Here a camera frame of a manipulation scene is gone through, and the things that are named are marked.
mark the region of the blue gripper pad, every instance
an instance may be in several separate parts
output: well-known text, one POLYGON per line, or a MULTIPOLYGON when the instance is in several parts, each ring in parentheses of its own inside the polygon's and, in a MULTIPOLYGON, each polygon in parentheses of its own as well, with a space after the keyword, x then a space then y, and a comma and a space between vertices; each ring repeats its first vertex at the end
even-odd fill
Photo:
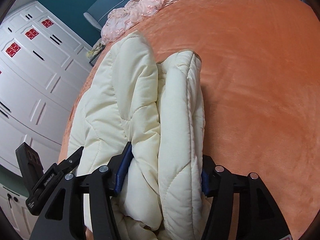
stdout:
POLYGON ((208 174, 202 170, 201 173, 201 187, 202 187, 202 192, 204 193, 205 196, 209 194, 209 176, 208 174))
POLYGON ((115 185, 115 189, 114 189, 114 191, 117 195, 120 194, 120 192, 122 190, 124 178, 128 173, 128 169, 129 169, 131 160, 133 159, 131 142, 127 143, 122 154, 124 154, 124 157, 123 157, 122 162, 119 166, 118 172, 116 173, 116 185, 115 185))

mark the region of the white comforter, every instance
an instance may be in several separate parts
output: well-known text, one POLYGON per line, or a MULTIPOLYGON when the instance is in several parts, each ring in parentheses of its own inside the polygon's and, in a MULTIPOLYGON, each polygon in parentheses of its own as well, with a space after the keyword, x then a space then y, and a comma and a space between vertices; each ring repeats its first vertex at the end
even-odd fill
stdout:
MULTIPOLYGON (((68 146, 68 156, 84 146, 78 176, 132 142, 134 158, 112 199, 122 239, 201 238, 200 69, 190 50, 156 64, 148 42, 134 32, 112 46, 79 102, 68 146)), ((84 218, 92 230, 88 195, 84 218)))

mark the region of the orange blanket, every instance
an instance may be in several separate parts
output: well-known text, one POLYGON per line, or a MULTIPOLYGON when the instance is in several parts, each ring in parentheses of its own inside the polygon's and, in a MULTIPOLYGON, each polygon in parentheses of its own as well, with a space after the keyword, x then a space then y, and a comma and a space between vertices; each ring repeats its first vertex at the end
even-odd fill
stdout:
POLYGON ((181 0, 134 30, 158 61, 181 49, 200 55, 204 154, 233 173, 257 172, 298 239, 320 207, 320 23, 311 8, 299 0, 181 0))

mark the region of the pink lace fabric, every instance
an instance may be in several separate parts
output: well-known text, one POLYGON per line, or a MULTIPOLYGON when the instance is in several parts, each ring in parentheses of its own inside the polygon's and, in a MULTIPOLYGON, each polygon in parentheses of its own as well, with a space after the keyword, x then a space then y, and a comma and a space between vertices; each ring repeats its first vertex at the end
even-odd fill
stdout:
POLYGON ((179 0, 131 0, 123 8, 113 9, 101 31, 101 43, 106 45, 121 37, 127 30, 159 10, 179 0))

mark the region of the red double happiness sticker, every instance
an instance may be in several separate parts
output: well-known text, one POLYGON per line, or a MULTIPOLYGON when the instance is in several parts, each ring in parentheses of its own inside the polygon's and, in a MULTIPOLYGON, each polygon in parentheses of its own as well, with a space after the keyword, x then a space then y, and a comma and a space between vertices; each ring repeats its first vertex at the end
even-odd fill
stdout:
POLYGON ((21 47, 17 43, 12 43, 10 47, 8 47, 5 52, 10 56, 13 57, 16 53, 21 49, 21 47))
POLYGON ((32 40, 32 39, 33 39, 34 37, 36 37, 38 34, 39 34, 39 32, 37 32, 37 31, 36 31, 35 29, 33 29, 33 28, 25 33, 25 35, 26 35, 30 40, 32 40))
POLYGON ((41 22, 42 25, 46 28, 49 28, 51 25, 53 25, 53 22, 50 19, 46 19, 43 22, 41 22))

